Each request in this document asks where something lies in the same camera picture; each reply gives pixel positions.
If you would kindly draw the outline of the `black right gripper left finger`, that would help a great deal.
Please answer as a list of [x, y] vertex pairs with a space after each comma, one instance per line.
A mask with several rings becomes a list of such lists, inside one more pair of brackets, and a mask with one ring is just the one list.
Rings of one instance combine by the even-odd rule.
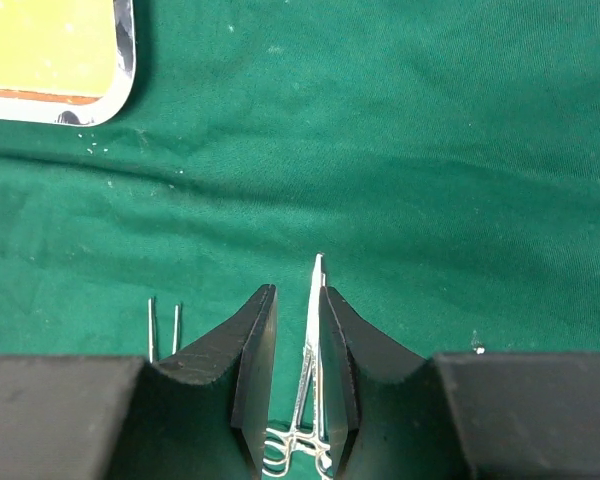
[[139, 373], [108, 479], [259, 479], [276, 346], [277, 291]]

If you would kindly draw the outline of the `steel tweezers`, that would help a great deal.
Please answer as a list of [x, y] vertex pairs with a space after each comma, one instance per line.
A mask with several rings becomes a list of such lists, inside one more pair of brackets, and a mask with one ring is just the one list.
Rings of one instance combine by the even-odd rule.
[[173, 309], [170, 331], [166, 331], [166, 323], [157, 315], [157, 301], [154, 296], [147, 300], [147, 357], [150, 363], [158, 362], [166, 353], [161, 349], [170, 341], [169, 354], [180, 350], [183, 305], [177, 303]]

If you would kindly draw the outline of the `steel tray with brown liner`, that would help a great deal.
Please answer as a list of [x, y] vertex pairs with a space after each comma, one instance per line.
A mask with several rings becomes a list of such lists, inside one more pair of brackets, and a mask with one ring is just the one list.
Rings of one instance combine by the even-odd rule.
[[0, 1], [0, 120], [100, 125], [136, 67], [131, 1]]

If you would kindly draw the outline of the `steel hemostat forceps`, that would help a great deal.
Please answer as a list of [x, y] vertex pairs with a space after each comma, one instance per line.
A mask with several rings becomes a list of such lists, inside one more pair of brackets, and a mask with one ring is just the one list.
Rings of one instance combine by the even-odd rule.
[[320, 293], [325, 286], [324, 255], [318, 253], [311, 274], [302, 366], [290, 425], [266, 428], [262, 473], [270, 478], [286, 476], [296, 452], [313, 459], [320, 478], [332, 477], [320, 349]]

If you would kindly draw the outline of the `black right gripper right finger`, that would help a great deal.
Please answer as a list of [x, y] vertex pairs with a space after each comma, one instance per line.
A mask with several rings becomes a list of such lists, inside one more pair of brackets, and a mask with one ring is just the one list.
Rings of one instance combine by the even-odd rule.
[[469, 478], [436, 365], [364, 320], [336, 288], [322, 288], [319, 304], [335, 478]]

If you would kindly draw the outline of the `dark green surgical cloth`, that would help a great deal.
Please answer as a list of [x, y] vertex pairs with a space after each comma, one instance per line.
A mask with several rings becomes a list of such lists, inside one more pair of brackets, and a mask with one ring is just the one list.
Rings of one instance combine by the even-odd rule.
[[0, 353], [139, 353], [281, 297], [275, 415], [323, 252], [420, 353], [600, 348], [600, 1], [138, 1], [138, 94], [0, 122]]

